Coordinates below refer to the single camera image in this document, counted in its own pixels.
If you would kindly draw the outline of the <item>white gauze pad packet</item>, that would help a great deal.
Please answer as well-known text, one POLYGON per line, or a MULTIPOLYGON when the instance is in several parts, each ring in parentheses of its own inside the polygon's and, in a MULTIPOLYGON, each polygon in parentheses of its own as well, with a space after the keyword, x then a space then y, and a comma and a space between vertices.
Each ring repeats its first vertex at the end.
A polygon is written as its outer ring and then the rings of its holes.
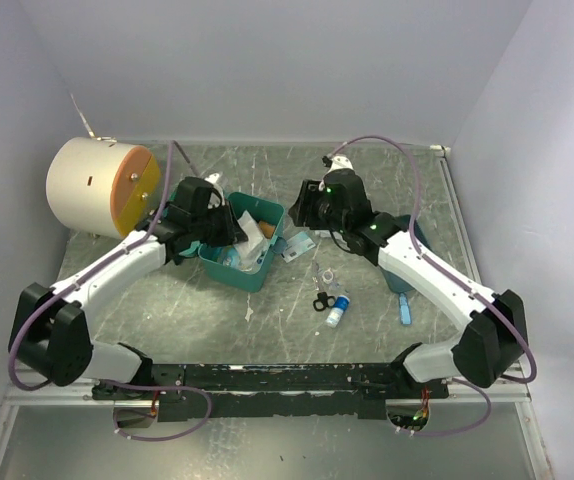
POLYGON ((234 245, 234 248, 242 257, 258 255, 261 251, 267 250, 269 241, 261 232, 258 222, 245 210, 238 223, 248 235, 248 241, 234 245))

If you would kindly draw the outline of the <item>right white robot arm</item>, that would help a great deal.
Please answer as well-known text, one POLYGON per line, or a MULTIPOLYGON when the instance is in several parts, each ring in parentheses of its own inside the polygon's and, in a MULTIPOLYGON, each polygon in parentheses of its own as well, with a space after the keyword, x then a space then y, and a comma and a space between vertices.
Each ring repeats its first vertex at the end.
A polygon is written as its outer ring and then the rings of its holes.
POLYGON ((350 253, 399 277, 452 322, 454 337, 408 348, 391 374, 393 390, 410 398, 426 382, 462 377, 490 387, 524 353, 525 309, 513 291, 496 293, 458 272, 420 244, 409 224, 373 210, 362 179, 350 168, 302 182, 289 216, 298 227, 339 234, 350 253))

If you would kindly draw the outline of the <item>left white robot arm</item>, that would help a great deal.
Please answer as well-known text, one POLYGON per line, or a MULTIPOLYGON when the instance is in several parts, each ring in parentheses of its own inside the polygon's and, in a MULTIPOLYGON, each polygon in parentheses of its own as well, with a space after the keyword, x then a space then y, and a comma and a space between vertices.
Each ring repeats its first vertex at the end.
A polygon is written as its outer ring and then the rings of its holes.
POLYGON ((200 245, 224 247, 246 240, 219 173, 186 177, 172 198, 108 253, 70 277, 44 287, 33 283, 19 297, 8 350, 8 374, 22 390, 16 364, 67 386, 85 378, 117 383, 129 398, 148 395, 153 361, 124 343, 92 338, 92 322, 116 295, 161 267, 194 255, 200 245))

